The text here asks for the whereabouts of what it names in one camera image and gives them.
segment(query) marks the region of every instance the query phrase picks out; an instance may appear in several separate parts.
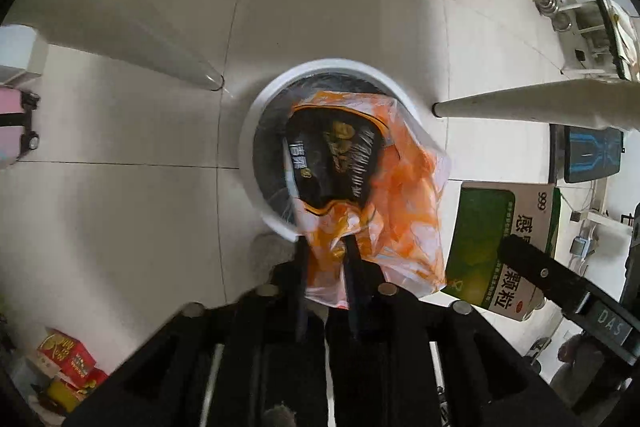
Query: tile grout line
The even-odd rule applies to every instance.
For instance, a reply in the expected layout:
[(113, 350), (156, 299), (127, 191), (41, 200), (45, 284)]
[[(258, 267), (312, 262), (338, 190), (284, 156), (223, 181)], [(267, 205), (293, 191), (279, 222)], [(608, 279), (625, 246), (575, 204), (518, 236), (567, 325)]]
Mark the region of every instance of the tile grout line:
[(558, 68), (558, 66), (556, 66), (556, 65), (551, 61), (551, 59), (550, 59), (549, 57), (547, 57), (545, 54), (543, 54), (543, 52), (541, 52), (540, 50), (536, 50), (536, 51), (540, 54), (540, 56), (541, 56), (542, 58), (544, 58), (544, 59), (545, 59), (549, 64), (551, 64), (554, 68), (556, 68), (556, 70), (560, 71), (560, 72), (561, 72), (561, 74), (562, 74), (562, 68)]
[(466, 2), (462, 1), (462, 0), (450, 0), (453, 1), (455, 3), (460, 4), (461, 6), (467, 8), (468, 10), (471, 10), (472, 12), (476, 13), (477, 15), (484, 17), (485, 19), (491, 21), (492, 23), (500, 26), (500, 28), (505, 31), (507, 34), (509, 34), (511, 37), (518, 39), (522, 44), (524, 44), (527, 48), (530, 48), (532, 50), (534, 50), (536, 53), (539, 53), (540, 55), (542, 55), (543, 57), (545, 57), (545, 55), (542, 54), (542, 52), (537, 49), (536, 47), (532, 46), (531, 44), (529, 44), (528, 42), (526, 42), (525, 40), (522, 39), (521, 36), (516, 35), (515, 33), (511, 32), (509, 30), (509, 28), (507, 26), (505, 26), (503, 23), (501, 23), (500, 21), (493, 19), (492, 17), (489, 17), (487, 14), (479, 12), (478, 10), (476, 10), (475, 8), (469, 6)]
[[(223, 71), (223, 78), (224, 78), (224, 74), (226, 73), (226, 61), (228, 59), (228, 55), (229, 55), (229, 48), (231, 47), (231, 36), (233, 34), (233, 29), (234, 29), (234, 22), (236, 21), (236, 12), (238, 11), (238, 3), (240, 0), (236, 0), (236, 2), (234, 3), (234, 10), (233, 13), (231, 15), (231, 24), (229, 25), (229, 34), (228, 37), (226, 39), (226, 49), (225, 49), (225, 62), (222, 68)], [(222, 100), (223, 97), (225, 96), (225, 89), (222, 90), (222, 92), (220, 93), (220, 101), (219, 101), (219, 110), (218, 110), (218, 135), (216, 136), (216, 165), (218, 166), (218, 168), (220, 168), (219, 165), (219, 155), (220, 155), (220, 121), (222, 120)], [(225, 296), (225, 302), (228, 303), (227, 297), (226, 297), (226, 285), (225, 285), (225, 266), (224, 263), (222, 262), (222, 242), (220, 241), (220, 194), (219, 194), (219, 187), (220, 184), (218, 183), (218, 180), (220, 179), (220, 171), (218, 169), (216, 169), (216, 224), (217, 224), (217, 228), (218, 228), (218, 259), (220, 261), (220, 277), (222, 279), (222, 291), (223, 294)]]
[[(444, 10), (444, 32), (447, 40), (447, 100), (451, 100), (451, 52), (449, 45), (449, 17), (447, 16), (447, 0), (442, 0), (442, 9)], [(447, 152), (447, 147), (449, 147), (449, 118), (447, 118), (445, 127), (446, 130), (444, 134), (444, 150), (445, 152)]]
[(222, 280), (222, 293), (225, 296), (225, 303), (228, 304), (226, 298), (226, 284), (225, 284), (225, 266), (222, 263), (222, 244), (220, 241), (220, 171), (216, 169), (216, 222), (218, 225), (218, 259), (220, 260), (220, 280)]
[(215, 165), (181, 165), (171, 163), (133, 163), (133, 162), (72, 162), (64, 160), (28, 160), (20, 159), (19, 163), (59, 163), (68, 165), (121, 165), (125, 167), (175, 167), (180, 169), (236, 169), (235, 167), (216, 167)]
[[(226, 61), (228, 59), (228, 55), (229, 55), (229, 48), (231, 47), (231, 36), (233, 33), (233, 29), (234, 29), (234, 22), (236, 21), (236, 12), (238, 11), (238, 3), (240, 0), (236, 0), (236, 2), (234, 3), (234, 10), (233, 13), (231, 14), (231, 24), (229, 25), (229, 34), (228, 37), (226, 38), (226, 49), (225, 49), (225, 61), (224, 64), (222, 66), (222, 78), (225, 78), (225, 74), (226, 74)], [(222, 100), (223, 97), (225, 96), (225, 91), (226, 89), (223, 86), (222, 91), (220, 92), (220, 102), (218, 105), (218, 135), (217, 140), (216, 140), (216, 165), (218, 167), (220, 167), (219, 163), (218, 163), (218, 155), (220, 154), (220, 121), (222, 119)]]

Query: screw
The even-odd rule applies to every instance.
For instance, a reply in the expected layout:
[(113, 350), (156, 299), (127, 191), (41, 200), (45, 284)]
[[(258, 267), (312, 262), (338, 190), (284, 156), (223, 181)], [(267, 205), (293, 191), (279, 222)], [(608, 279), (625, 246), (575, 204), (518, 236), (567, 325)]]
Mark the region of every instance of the screw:
[(473, 311), (471, 304), (466, 301), (455, 301), (451, 305), (451, 307), (453, 308), (453, 311), (459, 313), (460, 315), (468, 315), (469, 313), (471, 313), (471, 311)]
[(255, 289), (255, 293), (260, 297), (275, 297), (280, 289), (274, 284), (262, 284)]
[(378, 293), (390, 297), (398, 293), (398, 286), (390, 282), (383, 282), (378, 286)]
[(189, 302), (182, 308), (182, 315), (189, 318), (200, 317), (204, 311), (204, 306), (199, 302)]

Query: black mount frame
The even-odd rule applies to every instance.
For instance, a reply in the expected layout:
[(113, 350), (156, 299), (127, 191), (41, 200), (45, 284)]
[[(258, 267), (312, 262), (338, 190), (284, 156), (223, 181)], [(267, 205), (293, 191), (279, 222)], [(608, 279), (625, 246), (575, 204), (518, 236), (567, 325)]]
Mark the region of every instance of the black mount frame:
[[(344, 239), (348, 311), (331, 309), (324, 325), (307, 310), (309, 249), (300, 239), (292, 261), (236, 304), (186, 305), (65, 426), (325, 426), (325, 339), (339, 426), (439, 427), (430, 343), (453, 426), (581, 425), (472, 306), (419, 301), (385, 283), (380, 267), (361, 259), (354, 237)], [(509, 239), (505, 257), (527, 245)]]

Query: red box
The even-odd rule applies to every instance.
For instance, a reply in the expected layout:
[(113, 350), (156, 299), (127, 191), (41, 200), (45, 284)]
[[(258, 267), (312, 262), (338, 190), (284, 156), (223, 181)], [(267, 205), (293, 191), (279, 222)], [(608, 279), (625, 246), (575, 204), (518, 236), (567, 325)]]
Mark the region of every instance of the red box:
[(58, 330), (48, 331), (49, 336), (42, 341), (38, 351), (52, 360), (76, 387), (84, 387), (95, 367), (94, 357), (77, 339)]

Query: orange plastic bag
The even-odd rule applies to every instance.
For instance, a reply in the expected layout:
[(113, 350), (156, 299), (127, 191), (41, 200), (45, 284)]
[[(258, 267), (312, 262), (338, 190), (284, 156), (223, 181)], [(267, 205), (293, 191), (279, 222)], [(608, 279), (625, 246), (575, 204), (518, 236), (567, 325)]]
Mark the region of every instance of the orange plastic bag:
[(387, 281), (418, 297), (446, 285), (438, 203), (449, 159), (401, 103), (321, 91), (292, 108), (286, 141), (287, 186), (313, 253), (307, 297), (347, 307), (350, 234)]

